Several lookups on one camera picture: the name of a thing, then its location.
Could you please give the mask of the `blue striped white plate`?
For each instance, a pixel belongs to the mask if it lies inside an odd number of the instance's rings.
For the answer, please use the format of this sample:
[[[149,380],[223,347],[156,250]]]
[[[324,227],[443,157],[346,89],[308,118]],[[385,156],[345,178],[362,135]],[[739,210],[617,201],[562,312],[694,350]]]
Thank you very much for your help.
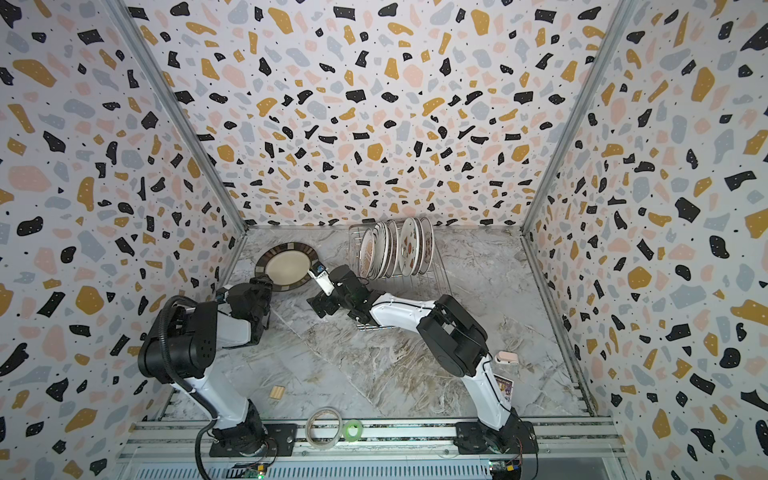
[[[368,275],[369,279],[376,279],[379,277],[384,264],[385,250],[387,247],[386,240],[386,226],[383,222],[377,222],[373,227],[372,234],[374,240],[373,246],[373,258],[371,262],[371,269]]]

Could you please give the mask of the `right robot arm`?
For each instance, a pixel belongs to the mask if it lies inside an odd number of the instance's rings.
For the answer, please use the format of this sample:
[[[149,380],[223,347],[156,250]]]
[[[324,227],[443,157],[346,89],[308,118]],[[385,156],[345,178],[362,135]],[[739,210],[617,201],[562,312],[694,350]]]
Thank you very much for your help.
[[[419,334],[440,366],[460,378],[467,389],[486,447],[505,453],[518,446],[513,427],[519,416],[493,373],[488,335],[454,297],[417,301],[371,290],[347,265],[329,271],[317,261],[309,267],[308,275],[321,288],[308,300],[318,317],[344,309],[361,325]]]

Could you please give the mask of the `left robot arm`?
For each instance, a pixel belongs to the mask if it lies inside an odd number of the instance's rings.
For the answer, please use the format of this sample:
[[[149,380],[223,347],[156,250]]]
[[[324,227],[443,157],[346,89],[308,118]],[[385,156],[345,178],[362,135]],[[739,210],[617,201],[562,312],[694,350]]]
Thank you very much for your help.
[[[215,364],[219,350],[256,346],[269,328],[274,284],[266,274],[217,291],[213,301],[174,295],[158,311],[138,356],[142,375],[192,399],[213,421],[210,433],[232,454],[252,455],[267,430],[252,401]]]

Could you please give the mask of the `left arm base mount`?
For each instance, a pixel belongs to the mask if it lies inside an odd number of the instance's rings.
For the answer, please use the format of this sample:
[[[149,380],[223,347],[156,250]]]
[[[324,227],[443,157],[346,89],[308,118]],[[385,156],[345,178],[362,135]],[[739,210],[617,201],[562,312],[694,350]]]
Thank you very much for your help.
[[[209,455],[213,458],[289,457],[293,453],[297,430],[295,423],[214,428],[216,441],[210,447]]]

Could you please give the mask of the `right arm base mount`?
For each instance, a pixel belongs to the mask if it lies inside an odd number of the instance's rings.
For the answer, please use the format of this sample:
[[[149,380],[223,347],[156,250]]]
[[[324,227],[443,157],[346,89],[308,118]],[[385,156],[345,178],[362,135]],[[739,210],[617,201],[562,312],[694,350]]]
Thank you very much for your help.
[[[479,421],[458,422],[453,444],[460,454],[537,454],[533,424],[517,417],[494,430]]]

